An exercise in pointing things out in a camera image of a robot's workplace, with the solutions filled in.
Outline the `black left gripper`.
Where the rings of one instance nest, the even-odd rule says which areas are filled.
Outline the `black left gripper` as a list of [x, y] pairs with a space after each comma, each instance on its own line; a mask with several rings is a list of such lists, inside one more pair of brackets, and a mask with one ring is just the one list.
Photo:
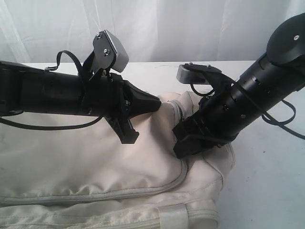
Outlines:
[[159, 97], [144, 92], [131, 83], [127, 83], [129, 115], [121, 115], [121, 99], [124, 79], [116, 73], [94, 74], [86, 84], [81, 100], [81, 112], [87, 116], [102, 116], [117, 134], [122, 144], [134, 144], [139, 136], [130, 118], [156, 112], [162, 102]]

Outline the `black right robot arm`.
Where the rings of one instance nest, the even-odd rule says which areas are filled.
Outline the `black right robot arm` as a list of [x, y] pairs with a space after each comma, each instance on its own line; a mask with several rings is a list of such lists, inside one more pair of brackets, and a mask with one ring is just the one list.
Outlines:
[[190, 86], [212, 87], [200, 95], [198, 110], [173, 128], [177, 158], [234, 141], [258, 117], [302, 139], [287, 127], [290, 120], [277, 121], [268, 111], [305, 85], [304, 16], [283, 22], [271, 35], [266, 52], [237, 81], [215, 67], [191, 63], [179, 66], [177, 79]]

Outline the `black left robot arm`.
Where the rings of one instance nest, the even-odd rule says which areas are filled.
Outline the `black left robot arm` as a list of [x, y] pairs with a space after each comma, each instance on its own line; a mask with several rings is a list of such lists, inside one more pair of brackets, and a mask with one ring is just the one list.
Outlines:
[[155, 112], [161, 106], [158, 97], [146, 93], [111, 74], [93, 77], [84, 83], [76, 75], [48, 72], [23, 64], [0, 63], [0, 114], [13, 116], [23, 112], [40, 114], [129, 118]]

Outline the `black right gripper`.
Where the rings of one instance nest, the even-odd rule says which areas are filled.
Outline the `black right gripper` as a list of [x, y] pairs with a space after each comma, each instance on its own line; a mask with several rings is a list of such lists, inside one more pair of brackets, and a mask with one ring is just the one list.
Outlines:
[[262, 111], [262, 84], [237, 81], [221, 94], [213, 95], [200, 105], [194, 118], [188, 117], [173, 128], [176, 143], [173, 151], [178, 159], [196, 155], [229, 143]]

